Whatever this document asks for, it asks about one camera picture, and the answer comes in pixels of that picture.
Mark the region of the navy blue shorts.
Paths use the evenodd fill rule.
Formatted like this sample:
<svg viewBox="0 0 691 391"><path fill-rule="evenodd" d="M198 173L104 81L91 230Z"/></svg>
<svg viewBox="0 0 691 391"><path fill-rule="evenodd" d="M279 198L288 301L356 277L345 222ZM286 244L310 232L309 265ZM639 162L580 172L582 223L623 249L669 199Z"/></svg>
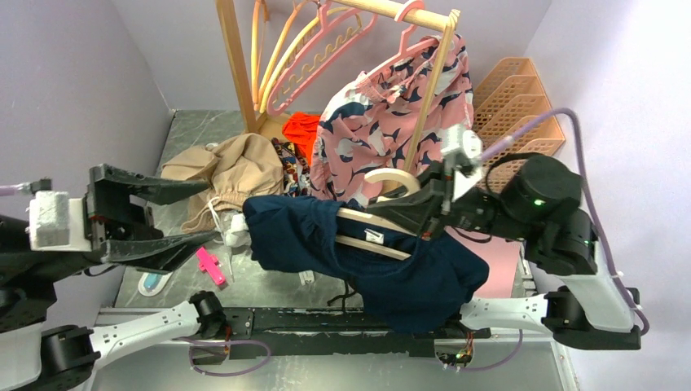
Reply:
<svg viewBox="0 0 691 391"><path fill-rule="evenodd" d="M364 239L369 225L338 217L345 203L310 196L253 196L242 211L252 258L262 269L287 273L312 270L342 279L363 298L367 314L401 333L442 326L488 280L490 267L447 233L425 241L384 229L385 245L404 260L336 241Z"/></svg>

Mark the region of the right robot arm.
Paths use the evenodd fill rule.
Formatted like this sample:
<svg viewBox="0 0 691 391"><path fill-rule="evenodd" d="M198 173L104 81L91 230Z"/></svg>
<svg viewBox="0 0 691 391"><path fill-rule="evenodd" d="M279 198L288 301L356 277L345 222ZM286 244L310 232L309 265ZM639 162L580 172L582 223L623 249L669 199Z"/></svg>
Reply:
<svg viewBox="0 0 691 391"><path fill-rule="evenodd" d="M483 171L465 156L434 162L420 189L397 188L371 201L368 213L423 239L447 228L517 241L524 258L561 286L522 299L473 299L440 315L450 337L467 330L511 328L549 334L581 350L638 350L640 294L610 273L605 238L581 207L583 179L539 153L520 155L522 167L499 193L482 189Z"/></svg>

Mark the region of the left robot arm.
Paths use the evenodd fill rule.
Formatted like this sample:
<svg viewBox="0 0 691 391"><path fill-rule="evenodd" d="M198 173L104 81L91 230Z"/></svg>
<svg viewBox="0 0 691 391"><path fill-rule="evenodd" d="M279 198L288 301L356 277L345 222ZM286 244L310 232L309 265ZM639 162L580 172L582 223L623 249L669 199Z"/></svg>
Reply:
<svg viewBox="0 0 691 391"><path fill-rule="evenodd" d="M70 390L95 371L141 349L178 338L213 339L227 318L219 299L202 291L180 304L123 323L96 327L106 301L101 272L119 268L168 275L214 233L166 235L153 205L201 193L201 180L173 180L102 164L86 193L57 191L49 178L4 185L27 196L27 218L1 218L1 387Z"/></svg>

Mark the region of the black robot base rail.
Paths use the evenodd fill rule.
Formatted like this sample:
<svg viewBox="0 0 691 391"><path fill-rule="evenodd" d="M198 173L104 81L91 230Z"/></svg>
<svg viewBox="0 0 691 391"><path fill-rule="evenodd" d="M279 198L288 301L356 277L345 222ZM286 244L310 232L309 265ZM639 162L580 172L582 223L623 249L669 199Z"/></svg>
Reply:
<svg viewBox="0 0 691 391"><path fill-rule="evenodd" d="M394 332L385 323L348 308L226 307L224 323L203 326L201 340L258 340L274 356L331 354L408 354L432 358L435 346L463 345L471 331L458 316L424 333Z"/></svg>

